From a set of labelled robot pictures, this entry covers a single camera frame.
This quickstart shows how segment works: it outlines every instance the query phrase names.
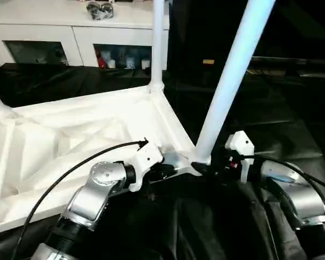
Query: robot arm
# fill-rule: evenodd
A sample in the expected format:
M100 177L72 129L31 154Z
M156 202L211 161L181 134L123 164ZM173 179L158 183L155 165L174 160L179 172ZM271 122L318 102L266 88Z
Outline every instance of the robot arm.
M225 148L229 156L224 161L223 169L214 169L198 162L193 162L192 166L203 175L219 181L240 179L246 182L248 176L252 177L249 166L253 164L253 159L244 159L239 163L236 157L254 155L252 142L240 131L228 138ZM264 181L267 189L280 201L308 259L325 259L325 205L318 192L297 172L277 162L266 160L259 165L259 169L259 178L257 173L253 173L255 179Z
M95 164L87 182L73 195L47 241L39 245L32 260L77 259L82 248L80 244L96 229L108 198L125 186L132 192L140 190L144 175L162 160L157 146L148 142L127 164L122 161Z

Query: black fabric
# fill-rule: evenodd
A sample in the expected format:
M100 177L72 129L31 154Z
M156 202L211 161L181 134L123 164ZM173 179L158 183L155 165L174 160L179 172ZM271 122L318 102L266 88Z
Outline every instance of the black fabric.
M165 75L165 94L194 143L214 94L202 80ZM9 106L136 87L145 71L6 64L0 98ZM246 76L212 162L230 133L245 130L256 152L291 161L325 181L325 79ZM57 217L32 224L20 257L29 257ZM8 259L18 229L0 234ZM111 199L84 259L305 259L279 202L252 184L220 184L183 175Z

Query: black connector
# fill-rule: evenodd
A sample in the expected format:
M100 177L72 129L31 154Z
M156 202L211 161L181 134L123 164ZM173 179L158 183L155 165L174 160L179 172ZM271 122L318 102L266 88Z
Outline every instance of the black connector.
M84 250L82 244L91 233L86 227L61 217L45 244L64 254L79 258Z

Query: red object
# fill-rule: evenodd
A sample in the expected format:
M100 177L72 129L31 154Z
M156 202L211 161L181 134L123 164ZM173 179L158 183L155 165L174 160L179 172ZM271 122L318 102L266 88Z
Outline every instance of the red object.
M106 68L106 62L103 60L103 58L97 57L97 63L99 64L99 68L105 69Z
M103 58L100 55L100 51L95 49L96 57L97 57L97 63L99 65L99 68L105 69L106 68L106 62L103 60Z

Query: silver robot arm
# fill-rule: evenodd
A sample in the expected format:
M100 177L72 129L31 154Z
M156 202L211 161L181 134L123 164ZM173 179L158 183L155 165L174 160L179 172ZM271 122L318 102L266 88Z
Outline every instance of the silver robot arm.
M96 229L106 210L108 198L122 191L125 185L132 192L140 190L144 175L162 160L160 150L149 142L126 164L95 164L87 182L73 195L47 241L39 245L32 260L76 260L81 243Z

